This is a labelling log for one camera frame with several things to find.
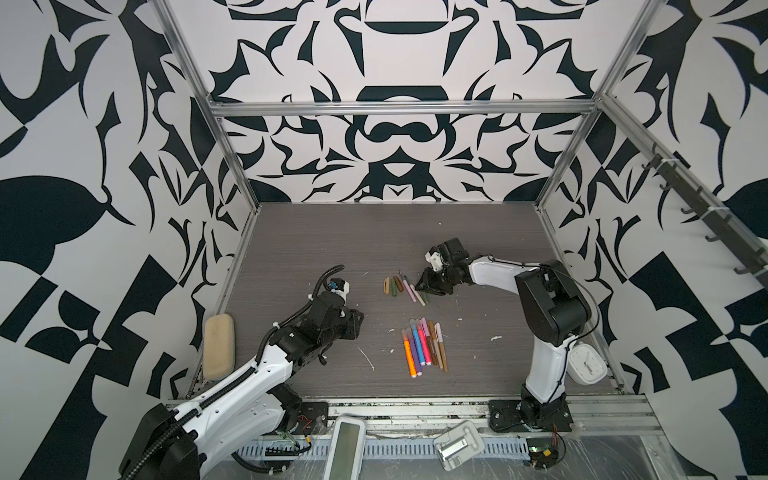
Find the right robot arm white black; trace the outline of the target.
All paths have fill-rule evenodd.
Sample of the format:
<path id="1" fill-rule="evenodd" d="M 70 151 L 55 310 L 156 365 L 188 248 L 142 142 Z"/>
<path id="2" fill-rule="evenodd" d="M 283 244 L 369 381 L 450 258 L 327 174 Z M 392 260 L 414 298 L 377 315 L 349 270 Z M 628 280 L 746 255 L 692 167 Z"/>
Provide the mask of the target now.
<path id="1" fill-rule="evenodd" d="M 519 297 L 534 349 L 523 392 L 540 405 L 565 392 L 568 354 L 592 318 L 592 310 L 577 282 L 558 260 L 541 263 L 470 255 L 453 238 L 425 253 L 428 266 L 416 289 L 430 295 L 454 293 L 458 285 L 492 287 Z"/>

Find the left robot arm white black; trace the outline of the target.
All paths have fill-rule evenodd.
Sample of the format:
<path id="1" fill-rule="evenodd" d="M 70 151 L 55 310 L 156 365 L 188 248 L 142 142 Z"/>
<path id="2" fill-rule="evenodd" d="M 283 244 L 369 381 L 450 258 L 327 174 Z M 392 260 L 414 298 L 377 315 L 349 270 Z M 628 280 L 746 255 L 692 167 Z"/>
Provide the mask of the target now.
<path id="1" fill-rule="evenodd" d="M 202 479 L 251 439 L 292 429 L 301 399 L 288 380 L 335 341 L 357 339 L 363 320 L 345 293 L 314 294 L 273 324 L 245 365 L 191 400 L 152 407 L 118 467 L 120 478 Z"/>

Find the orange highlighter pen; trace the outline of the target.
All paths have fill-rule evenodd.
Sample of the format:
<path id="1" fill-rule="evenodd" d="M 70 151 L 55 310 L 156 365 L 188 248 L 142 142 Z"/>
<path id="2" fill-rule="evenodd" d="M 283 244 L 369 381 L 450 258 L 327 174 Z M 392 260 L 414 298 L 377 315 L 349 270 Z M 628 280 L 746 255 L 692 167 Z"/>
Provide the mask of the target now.
<path id="1" fill-rule="evenodd" d="M 402 341 L 403 341 L 403 347 L 406 355 L 406 361 L 408 365 L 409 375 L 411 378 L 416 378 L 418 376 L 417 370 L 415 368 L 415 363 L 413 359 L 413 354 L 411 351 L 411 342 L 409 340 L 407 331 L 403 329 L 401 331 Z"/>

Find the purple highlighter pen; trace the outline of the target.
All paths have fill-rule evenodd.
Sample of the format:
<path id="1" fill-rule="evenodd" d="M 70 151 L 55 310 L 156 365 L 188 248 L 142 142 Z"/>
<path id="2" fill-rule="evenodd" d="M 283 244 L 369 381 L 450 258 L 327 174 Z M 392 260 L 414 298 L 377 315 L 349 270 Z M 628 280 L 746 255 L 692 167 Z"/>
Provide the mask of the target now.
<path id="1" fill-rule="evenodd" d="M 411 359 L 413 361 L 413 366 L 414 366 L 414 369 L 415 369 L 415 372 L 416 372 L 416 376 L 420 377 L 420 376 L 422 376 L 422 368 L 421 368 L 421 365 L 420 365 L 419 356 L 418 356 L 417 349 L 416 349 L 416 343 L 415 343 L 415 340 L 414 340 L 414 337 L 413 337 L 413 334 L 412 334 L 412 330 L 410 328 L 406 329 L 406 336 L 407 336 L 407 339 L 408 339 L 408 342 L 409 342 L 410 355 L 411 355 Z"/>

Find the beige sponge block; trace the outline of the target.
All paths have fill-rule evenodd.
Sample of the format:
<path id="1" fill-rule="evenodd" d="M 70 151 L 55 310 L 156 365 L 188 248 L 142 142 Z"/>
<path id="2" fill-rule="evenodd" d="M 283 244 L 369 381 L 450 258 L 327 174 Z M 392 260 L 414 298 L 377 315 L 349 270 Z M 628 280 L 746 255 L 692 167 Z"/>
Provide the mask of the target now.
<path id="1" fill-rule="evenodd" d="M 215 315 L 205 322 L 202 375 L 206 382 L 222 380 L 234 371 L 235 345 L 235 326 L 231 315 Z"/>

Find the white handheld tablet device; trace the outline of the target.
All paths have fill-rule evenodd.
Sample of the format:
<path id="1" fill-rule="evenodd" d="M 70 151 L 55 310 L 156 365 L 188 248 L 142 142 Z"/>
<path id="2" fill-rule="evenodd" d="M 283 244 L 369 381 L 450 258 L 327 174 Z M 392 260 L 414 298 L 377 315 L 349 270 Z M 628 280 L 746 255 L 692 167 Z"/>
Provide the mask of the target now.
<path id="1" fill-rule="evenodd" d="M 366 443 L 366 422 L 339 416 L 333 426 L 324 480 L 356 480 L 360 476 Z"/>

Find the white round timer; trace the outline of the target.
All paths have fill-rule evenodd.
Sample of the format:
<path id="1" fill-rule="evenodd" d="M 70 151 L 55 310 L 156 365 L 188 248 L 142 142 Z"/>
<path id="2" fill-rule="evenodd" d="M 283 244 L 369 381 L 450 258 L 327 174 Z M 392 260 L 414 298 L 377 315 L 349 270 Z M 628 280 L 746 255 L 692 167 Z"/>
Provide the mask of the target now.
<path id="1" fill-rule="evenodd" d="M 592 345 L 578 343 L 569 352 L 566 371 L 577 384 L 589 386 L 607 376 L 608 365 Z"/>

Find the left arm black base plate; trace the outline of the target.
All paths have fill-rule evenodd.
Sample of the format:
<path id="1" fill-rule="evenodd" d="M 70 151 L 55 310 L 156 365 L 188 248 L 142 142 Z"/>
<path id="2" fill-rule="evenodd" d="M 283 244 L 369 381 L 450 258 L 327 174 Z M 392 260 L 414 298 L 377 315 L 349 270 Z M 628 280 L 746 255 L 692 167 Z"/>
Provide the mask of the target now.
<path id="1" fill-rule="evenodd" d="M 324 433 L 329 419 L 329 403 L 321 401 L 302 402 L 284 408 L 284 415 L 277 431 L 294 435 L 311 436 Z"/>

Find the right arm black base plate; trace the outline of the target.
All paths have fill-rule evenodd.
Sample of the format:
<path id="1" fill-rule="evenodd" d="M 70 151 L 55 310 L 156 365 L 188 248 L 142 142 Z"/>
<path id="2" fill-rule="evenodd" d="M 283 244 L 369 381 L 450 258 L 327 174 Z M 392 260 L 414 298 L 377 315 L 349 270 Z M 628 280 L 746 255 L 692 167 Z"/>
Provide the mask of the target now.
<path id="1" fill-rule="evenodd" d="M 573 418 L 567 395 L 542 404 L 534 397 L 488 402 L 490 429 L 496 433 L 571 432 Z"/>

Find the grey metal bracket box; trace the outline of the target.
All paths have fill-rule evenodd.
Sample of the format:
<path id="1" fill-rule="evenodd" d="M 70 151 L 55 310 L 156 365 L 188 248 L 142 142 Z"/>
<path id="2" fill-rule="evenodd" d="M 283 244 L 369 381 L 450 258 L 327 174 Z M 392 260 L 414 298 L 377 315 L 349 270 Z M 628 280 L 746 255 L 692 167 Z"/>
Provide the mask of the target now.
<path id="1" fill-rule="evenodd" d="M 445 471 L 452 471 L 485 450 L 485 442 L 471 421 L 464 421 L 436 437 L 433 446 Z"/>

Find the aluminium frame front rail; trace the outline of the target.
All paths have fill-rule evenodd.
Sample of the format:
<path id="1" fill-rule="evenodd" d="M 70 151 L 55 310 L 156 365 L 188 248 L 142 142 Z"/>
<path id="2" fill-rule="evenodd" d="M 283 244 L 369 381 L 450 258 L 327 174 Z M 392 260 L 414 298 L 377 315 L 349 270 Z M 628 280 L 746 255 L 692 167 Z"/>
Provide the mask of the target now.
<path id="1" fill-rule="evenodd" d="M 305 402 L 329 403 L 324 433 L 339 416 L 353 416 L 366 422 L 373 436 L 435 436 L 463 421 L 471 421 L 481 434 L 494 436 L 488 425 L 489 397 L 437 398 L 308 398 Z M 662 426 L 642 395 L 572 395 L 567 398 L 573 425 L 563 436 L 662 436 Z M 512 432 L 519 436 L 545 436 L 549 432 Z"/>

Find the aluminium frame back beam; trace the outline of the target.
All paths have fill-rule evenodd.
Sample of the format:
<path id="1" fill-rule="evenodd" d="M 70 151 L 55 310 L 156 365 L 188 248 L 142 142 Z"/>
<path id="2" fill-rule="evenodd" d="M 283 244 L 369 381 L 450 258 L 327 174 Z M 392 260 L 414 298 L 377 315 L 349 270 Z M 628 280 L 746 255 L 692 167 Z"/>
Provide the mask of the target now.
<path id="1" fill-rule="evenodd" d="M 589 99 L 461 100 L 363 102 L 210 102 L 216 117 L 344 116 L 426 114 L 587 113 L 596 105 Z"/>

